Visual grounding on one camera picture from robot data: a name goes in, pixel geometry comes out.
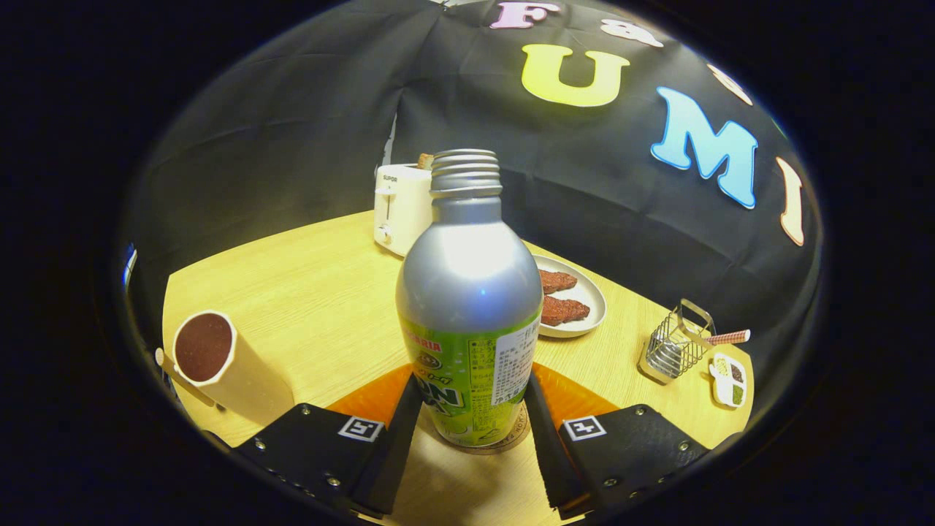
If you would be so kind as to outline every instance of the black background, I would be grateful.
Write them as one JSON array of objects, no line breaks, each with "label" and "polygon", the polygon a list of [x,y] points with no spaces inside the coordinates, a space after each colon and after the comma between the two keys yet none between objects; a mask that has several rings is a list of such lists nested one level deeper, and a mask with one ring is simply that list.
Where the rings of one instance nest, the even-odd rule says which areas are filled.
[{"label": "black background", "polygon": [[[322,520],[209,454],[171,406],[145,398],[94,289],[123,186],[160,133],[208,81],[321,7],[2,7],[13,65],[4,78],[14,141],[4,148],[3,193],[13,338],[3,347],[5,486],[14,489],[5,500],[15,523]],[[769,98],[815,166],[835,256],[827,361],[809,403],[717,487],[683,489],[682,504],[649,504],[627,521],[926,521],[930,411],[916,391],[930,308],[909,307],[930,289],[922,272],[930,231],[921,228],[933,139],[924,117],[931,7],[675,0],[625,8],[692,36]]]}]

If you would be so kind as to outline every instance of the blue letter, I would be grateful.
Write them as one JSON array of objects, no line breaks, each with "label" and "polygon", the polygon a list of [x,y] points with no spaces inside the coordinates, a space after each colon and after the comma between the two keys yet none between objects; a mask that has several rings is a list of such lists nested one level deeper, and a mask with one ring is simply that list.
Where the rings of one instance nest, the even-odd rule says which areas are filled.
[{"label": "blue letter", "polygon": [[721,191],[745,208],[752,209],[756,204],[756,138],[733,121],[727,121],[715,135],[711,123],[695,99],[670,88],[658,87],[656,91],[666,99],[669,117],[666,120],[666,134],[662,142],[650,148],[653,157],[678,169],[689,169],[692,160],[685,153],[685,147],[691,139],[701,177],[711,177],[717,167],[726,160],[727,168],[718,176],[717,185],[721,187]]}]

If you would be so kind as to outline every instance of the small dish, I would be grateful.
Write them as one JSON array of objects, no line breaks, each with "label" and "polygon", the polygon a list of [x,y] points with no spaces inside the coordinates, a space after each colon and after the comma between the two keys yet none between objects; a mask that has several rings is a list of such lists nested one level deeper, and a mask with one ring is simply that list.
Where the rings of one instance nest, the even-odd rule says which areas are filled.
[{"label": "small dish", "polygon": [[736,359],[716,353],[708,366],[714,377],[714,399],[728,407],[741,407],[747,401],[747,371]]},{"label": "small dish", "polygon": [[587,276],[561,261],[536,254],[532,255],[532,257],[536,260],[536,266],[540,270],[565,272],[578,279],[578,283],[572,288],[558,290],[549,296],[556,300],[580,301],[591,308],[591,312],[585,319],[569,321],[555,327],[539,323],[539,334],[552,336],[553,338],[573,338],[596,329],[604,321],[604,316],[607,314],[607,301],[597,285],[594,285],[594,282],[588,279]]}]

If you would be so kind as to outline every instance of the black cloth backdrop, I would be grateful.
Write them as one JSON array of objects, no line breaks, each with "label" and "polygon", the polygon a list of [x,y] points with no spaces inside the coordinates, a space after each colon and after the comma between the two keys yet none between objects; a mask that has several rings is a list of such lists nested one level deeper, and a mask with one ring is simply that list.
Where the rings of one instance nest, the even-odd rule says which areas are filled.
[{"label": "black cloth backdrop", "polygon": [[[667,307],[688,298],[720,332],[751,329],[743,348],[756,371],[754,419],[762,416],[807,352],[798,332],[814,315],[825,243],[809,171],[755,94],[752,107],[742,103],[700,50],[652,26],[661,49],[601,32],[601,19],[627,20],[616,7],[556,4],[561,14],[532,28],[493,30],[493,1],[445,8],[355,0],[222,74],[166,132],[128,201],[137,317],[149,343],[161,344],[171,272],[371,209],[374,168],[396,115],[392,162],[449,148],[493,150],[504,219],[524,239]],[[536,98],[520,81],[530,43],[574,51],[561,71],[571,85],[593,78],[585,51],[625,57],[620,94],[597,108]],[[729,65],[716,66],[729,74]],[[732,120],[756,137],[753,210],[722,193],[717,174],[699,177],[694,158],[682,171],[651,156],[667,116],[657,86],[695,98],[715,131]],[[777,156],[802,179],[802,247],[779,224]]]}]

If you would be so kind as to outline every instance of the toaster knob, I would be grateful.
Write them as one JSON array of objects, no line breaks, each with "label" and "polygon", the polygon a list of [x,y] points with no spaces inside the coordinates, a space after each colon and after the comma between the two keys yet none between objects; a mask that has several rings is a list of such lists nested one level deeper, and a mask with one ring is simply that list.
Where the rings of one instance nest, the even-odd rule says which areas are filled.
[{"label": "toaster knob", "polygon": [[393,237],[390,235],[390,226],[389,225],[380,225],[377,228],[377,241],[388,243],[393,240]]}]

